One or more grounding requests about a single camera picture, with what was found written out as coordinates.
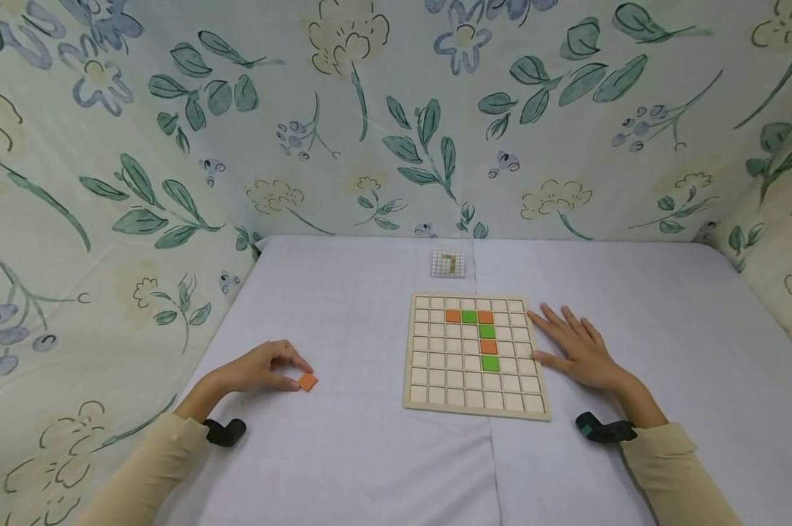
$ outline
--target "beige sleeve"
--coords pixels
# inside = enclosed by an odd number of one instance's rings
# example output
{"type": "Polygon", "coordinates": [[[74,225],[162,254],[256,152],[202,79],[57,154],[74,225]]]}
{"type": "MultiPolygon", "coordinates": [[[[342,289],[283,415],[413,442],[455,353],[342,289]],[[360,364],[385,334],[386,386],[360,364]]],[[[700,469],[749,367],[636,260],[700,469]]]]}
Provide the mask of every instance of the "beige sleeve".
{"type": "Polygon", "coordinates": [[[151,526],[165,498],[195,465],[208,433],[194,420],[160,415],[75,526],[151,526]]]}
{"type": "Polygon", "coordinates": [[[734,526],[741,521],[697,460],[697,446],[682,426],[635,430],[624,456],[644,489],[660,526],[734,526]]]}

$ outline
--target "table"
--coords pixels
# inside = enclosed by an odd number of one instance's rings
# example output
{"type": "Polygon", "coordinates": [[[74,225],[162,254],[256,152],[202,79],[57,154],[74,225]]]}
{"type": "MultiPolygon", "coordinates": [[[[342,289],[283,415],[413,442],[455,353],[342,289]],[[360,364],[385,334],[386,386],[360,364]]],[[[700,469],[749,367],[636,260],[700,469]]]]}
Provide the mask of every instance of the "table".
{"type": "MultiPolygon", "coordinates": [[[[746,525],[792,525],[792,343],[704,245],[273,237],[191,385],[269,339],[290,339],[311,393],[235,394],[235,448],[211,447],[160,525],[654,525],[618,449],[574,417],[619,419],[546,371],[553,422],[402,409],[411,294],[520,294],[567,304],[643,378],[746,525]],[[464,279],[429,276],[464,251],[464,279]]],[[[539,344],[552,348],[545,339],[539,344]]]]}

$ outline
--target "green tile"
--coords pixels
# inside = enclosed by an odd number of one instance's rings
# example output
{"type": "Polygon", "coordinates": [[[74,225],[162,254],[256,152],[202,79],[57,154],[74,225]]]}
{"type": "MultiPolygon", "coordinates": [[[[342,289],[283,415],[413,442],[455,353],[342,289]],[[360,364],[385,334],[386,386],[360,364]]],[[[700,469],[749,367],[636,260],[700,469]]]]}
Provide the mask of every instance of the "green tile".
{"type": "Polygon", "coordinates": [[[479,325],[478,326],[478,333],[480,334],[481,338],[484,339],[495,339],[495,326],[492,325],[479,325]]]}
{"type": "Polygon", "coordinates": [[[501,367],[499,367],[498,356],[487,356],[487,355],[482,356],[481,365],[484,366],[483,369],[485,371],[492,371],[494,373],[501,371],[501,367]]]}

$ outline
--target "orange tile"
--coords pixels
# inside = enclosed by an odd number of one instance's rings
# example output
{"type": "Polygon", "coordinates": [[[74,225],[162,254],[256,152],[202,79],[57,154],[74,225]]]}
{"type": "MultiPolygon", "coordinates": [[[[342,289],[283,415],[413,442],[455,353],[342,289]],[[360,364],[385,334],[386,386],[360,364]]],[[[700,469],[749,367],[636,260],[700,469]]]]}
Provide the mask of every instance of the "orange tile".
{"type": "Polygon", "coordinates": [[[495,340],[481,340],[481,354],[499,354],[495,340]]]}
{"type": "Polygon", "coordinates": [[[309,392],[311,388],[314,387],[314,384],[317,383],[317,376],[312,375],[312,373],[304,373],[304,375],[300,376],[300,379],[297,380],[297,383],[300,384],[304,392],[309,392]]]}

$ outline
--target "wooden grid board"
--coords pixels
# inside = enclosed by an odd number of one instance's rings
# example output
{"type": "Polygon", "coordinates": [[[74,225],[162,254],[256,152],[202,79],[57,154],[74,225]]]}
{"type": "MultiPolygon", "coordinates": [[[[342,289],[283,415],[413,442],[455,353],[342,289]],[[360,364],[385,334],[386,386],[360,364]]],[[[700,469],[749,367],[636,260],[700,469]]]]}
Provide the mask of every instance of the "wooden grid board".
{"type": "Polygon", "coordinates": [[[402,405],[550,421],[527,311],[522,297],[414,294],[402,405]]]}

